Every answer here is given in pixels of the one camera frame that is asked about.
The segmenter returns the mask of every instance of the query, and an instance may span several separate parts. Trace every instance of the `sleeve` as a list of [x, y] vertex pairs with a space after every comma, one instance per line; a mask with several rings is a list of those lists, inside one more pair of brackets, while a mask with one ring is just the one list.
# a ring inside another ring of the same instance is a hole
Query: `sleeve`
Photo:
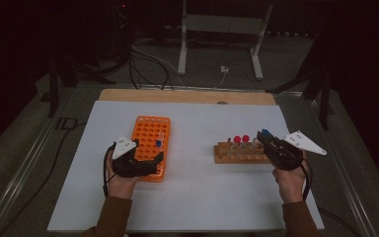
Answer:
[[305, 201], [284, 204], [282, 213], [288, 237], [321, 236]]
[[83, 237], [123, 237], [131, 210], [130, 199], [106, 197], [97, 226], [82, 233]]

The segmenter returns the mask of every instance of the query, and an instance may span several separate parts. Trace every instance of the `red cap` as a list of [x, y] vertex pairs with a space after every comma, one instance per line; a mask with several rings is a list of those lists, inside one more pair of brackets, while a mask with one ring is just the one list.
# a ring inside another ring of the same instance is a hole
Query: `red cap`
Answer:
[[241, 142], [241, 137], [240, 136], [235, 136], [235, 138], [233, 138], [233, 141], [235, 141], [235, 142]]
[[248, 141], [249, 141], [249, 135], [244, 135], [244, 136], [242, 137], [242, 140], [243, 140], [244, 142], [248, 142]]

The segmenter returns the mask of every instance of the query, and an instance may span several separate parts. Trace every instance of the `hand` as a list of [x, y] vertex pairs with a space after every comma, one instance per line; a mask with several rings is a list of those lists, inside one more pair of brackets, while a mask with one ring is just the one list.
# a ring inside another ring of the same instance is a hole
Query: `hand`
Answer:
[[[305, 151], [303, 151], [303, 157], [306, 159]], [[307, 170], [306, 161], [303, 161], [302, 164]], [[276, 168], [273, 164], [272, 166], [275, 168], [272, 171], [272, 174], [279, 185], [279, 194], [281, 195], [282, 201], [284, 203], [302, 201], [303, 184], [306, 177], [301, 168], [299, 167], [292, 171], [286, 171]]]
[[109, 180], [109, 197], [125, 198], [131, 199], [133, 195], [134, 187], [139, 179], [139, 177], [133, 178], [122, 178], [118, 175], [114, 176], [113, 172], [113, 151], [110, 151], [107, 159], [107, 173], [108, 178], [113, 177]]

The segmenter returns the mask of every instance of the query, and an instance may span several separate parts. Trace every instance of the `table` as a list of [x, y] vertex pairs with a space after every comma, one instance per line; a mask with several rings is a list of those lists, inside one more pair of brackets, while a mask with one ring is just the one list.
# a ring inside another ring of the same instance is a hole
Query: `table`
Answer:
[[238, 17], [223, 17], [223, 16], [207, 16], [188, 14], [187, 0], [183, 0], [183, 16], [182, 16], [182, 33], [181, 33], [181, 52], [178, 64], [178, 73], [186, 74], [187, 65], [187, 31], [202, 31], [202, 32], [221, 32], [221, 33], [237, 33], [258, 35], [257, 44], [251, 47], [250, 53], [252, 64], [255, 71], [256, 79], [264, 79], [261, 69], [258, 53], [261, 44], [264, 40], [266, 26], [272, 11], [272, 4], [266, 7], [265, 15], [262, 19], [259, 18], [238, 18]]
[[[104, 153], [121, 132], [131, 135], [141, 114], [169, 117], [172, 131], [165, 180], [137, 184], [127, 231], [284, 228], [270, 165], [217, 165], [213, 158], [213, 145], [230, 134], [256, 134], [262, 127], [279, 137], [288, 133], [272, 95], [108, 89], [94, 105], [47, 230], [82, 231], [97, 223]], [[307, 202], [324, 228], [312, 194]]]

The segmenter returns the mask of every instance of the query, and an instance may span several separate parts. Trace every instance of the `white table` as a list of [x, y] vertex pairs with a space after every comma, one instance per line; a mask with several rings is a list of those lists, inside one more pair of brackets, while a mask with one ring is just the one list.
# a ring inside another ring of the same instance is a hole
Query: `white table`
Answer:
[[[284, 229], [282, 201], [270, 165], [215, 164], [213, 146], [267, 128], [288, 134], [279, 106], [102, 102], [94, 105], [47, 230], [82, 231], [97, 223], [104, 195], [103, 156], [138, 116], [171, 119], [165, 180], [138, 183], [130, 232]], [[313, 194], [307, 203], [324, 228]]]

